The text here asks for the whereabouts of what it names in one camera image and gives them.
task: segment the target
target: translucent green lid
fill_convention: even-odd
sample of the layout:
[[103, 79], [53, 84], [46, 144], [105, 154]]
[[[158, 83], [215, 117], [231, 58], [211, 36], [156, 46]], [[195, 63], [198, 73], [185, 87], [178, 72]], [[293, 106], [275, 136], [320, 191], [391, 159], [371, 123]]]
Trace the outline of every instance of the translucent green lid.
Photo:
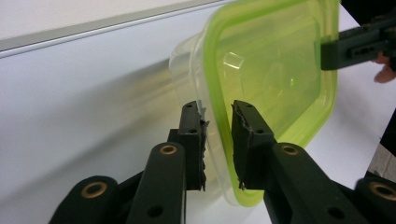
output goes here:
[[201, 82], [197, 91], [207, 85], [202, 107], [211, 107], [233, 193], [244, 206], [260, 202], [263, 191], [238, 188], [231, 104], [255, 105], [278, 142], [306, 146], [335, 99], [336, 71], [320, 70], [320, 44], [338, 36], [338, 7], [333, 0], [238, 1], [217, 11], [201, 34], [191, 70]]

